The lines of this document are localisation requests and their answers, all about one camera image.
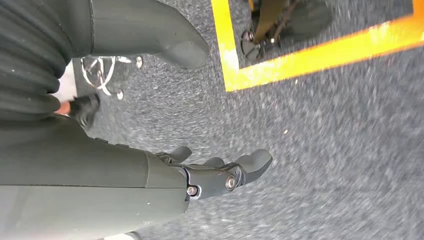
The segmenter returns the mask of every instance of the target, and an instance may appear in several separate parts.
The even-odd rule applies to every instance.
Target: gray carpet
[[[191,162],[258,148],[274,162],[255,184],[193,201],[146,240],[424,239],[424,48],[225,92],[209,0],[168,0],[211,48],[197,70],[143,55],[121,65],[89,135],[152,152],[192,148]],[[330,0],[334,22],[295,51],[412,12],[411,0]],[[247,3],[230,0],[235,37]],[[281,53],[273,53],[267,58]],[[252,63],[240,58],[242,66]]]

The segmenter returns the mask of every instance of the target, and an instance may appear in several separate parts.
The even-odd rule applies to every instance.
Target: brown strap
[[[267,32],[276,23],[285,7],[286,0],[262,0],[259,22],[254,33],[253,43],[258,44],[264,40]]]

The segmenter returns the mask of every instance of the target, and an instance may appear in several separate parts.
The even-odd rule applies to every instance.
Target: floor
[[[151,152],[187,145],[192,163],[229,162],[259,148],[274,162],[256,183],[141,229],[144,239],[424,239],[424,47],[226,92],[210,0],[164,2],[209,43],[207,64],[187,71],[149,55],[141,69],[119,64],[111,88],[124,98],[101,94],[88,134]],[[229,2],[238,38],[248,4]],[[411,0],[328,4],[327,31],[267,58],[412,12]],[[76,77],[78,94],[88,91]]]

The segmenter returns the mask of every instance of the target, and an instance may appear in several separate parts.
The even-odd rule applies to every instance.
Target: screw
[[[187,194],[194,197],[198,194],[198,188],[195,186],[189,186],[187,188]]]
[[[236,188],[236,178],[233,175],[227,177],[225,187],[228,191],[233,191]]]

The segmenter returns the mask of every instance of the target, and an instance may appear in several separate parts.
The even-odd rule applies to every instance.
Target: yellow floor marking
[[[314,47],[239,68],[228,0],[211,0],[227,92],[265,85],[424,45],[424,0],[414,14]]]

